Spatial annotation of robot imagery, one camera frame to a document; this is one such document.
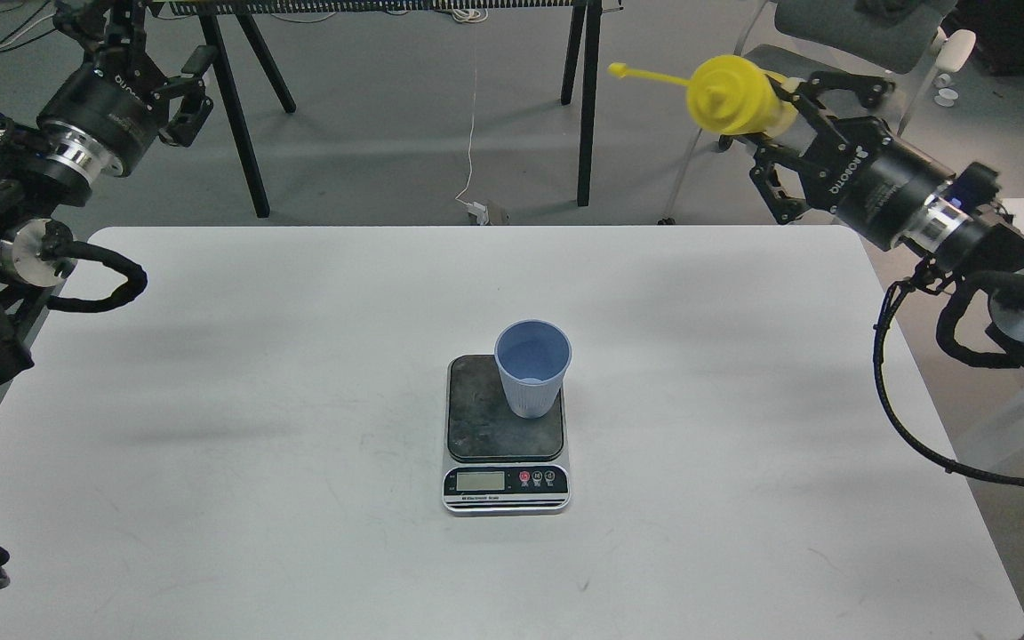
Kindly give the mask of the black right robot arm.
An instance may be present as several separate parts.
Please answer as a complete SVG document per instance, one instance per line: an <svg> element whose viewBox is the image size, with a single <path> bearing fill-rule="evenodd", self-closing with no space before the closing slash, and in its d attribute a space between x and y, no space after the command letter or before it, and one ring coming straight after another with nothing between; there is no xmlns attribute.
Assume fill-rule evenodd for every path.
<svg viewBox="0 0 1024 640"><path fill-rule="evenodd" d="M840 118L821 104L830 90L874 98L873 76L814 73L768 78L767 96L812 129L806 150L751 132L751 179L780 224L808 210L830 213L883 251L907 244L927 268L956 281L936 324L936 344L976 368L1024 369L1024 234L1009 223L998 174L981 163L959 173L893 134L874 115Z"/></svg>

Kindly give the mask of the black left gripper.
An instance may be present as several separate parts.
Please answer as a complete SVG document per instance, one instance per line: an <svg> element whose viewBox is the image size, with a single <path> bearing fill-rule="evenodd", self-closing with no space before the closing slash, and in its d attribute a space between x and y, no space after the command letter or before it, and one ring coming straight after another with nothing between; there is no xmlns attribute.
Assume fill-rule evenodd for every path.
<svg viewBox="0 0 1024 640"><path fill-rule="evenodd" d="M204 74L215 45L195 48L178 76L141 96L132 80L157 77L147 53L143 1L56 1L54 28L81 45L84 59L37 117L42 130L73 129L113 155L108 173L127 177L157 138L188 148L212 112Z"/></svg>

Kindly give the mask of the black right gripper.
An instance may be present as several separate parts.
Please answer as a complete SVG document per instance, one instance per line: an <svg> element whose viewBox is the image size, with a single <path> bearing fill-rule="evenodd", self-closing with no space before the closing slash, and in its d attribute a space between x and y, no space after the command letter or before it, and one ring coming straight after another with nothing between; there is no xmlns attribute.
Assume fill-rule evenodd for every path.
<svg viewBox="0 0 1024 640"><path fill-rule="evenodd" d="M814 70L809 78L772 78L771 86L791 121L771 128L772 140L749 134L748 145L750 179L777 223L796 222L809 210L829 212L890 250L926 200L954 179L954 171L894 137L885 122L863 117L881 113L897 91L891 78ZM821 134L830 125L845 142ZM799 175L802 197L781 183L780 166Z"/></svg>

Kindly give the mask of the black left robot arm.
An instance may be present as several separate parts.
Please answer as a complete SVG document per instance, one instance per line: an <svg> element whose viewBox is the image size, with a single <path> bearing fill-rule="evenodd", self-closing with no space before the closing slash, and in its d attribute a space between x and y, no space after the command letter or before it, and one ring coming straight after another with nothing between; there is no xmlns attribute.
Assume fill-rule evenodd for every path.
<svg viewBox="0 0 1024 640"><path fill-rule="evenodd" d="M190 146L211 113L216 47L167 76L148 56L147 12L145 1L57 1L53 26L81 45L80 68L36 125L0 112L0 386L33 367L25 339L44 309L96 315L147 287L142 266L53 216L85 206L101 175L129 175L154 141Z"/></svg>

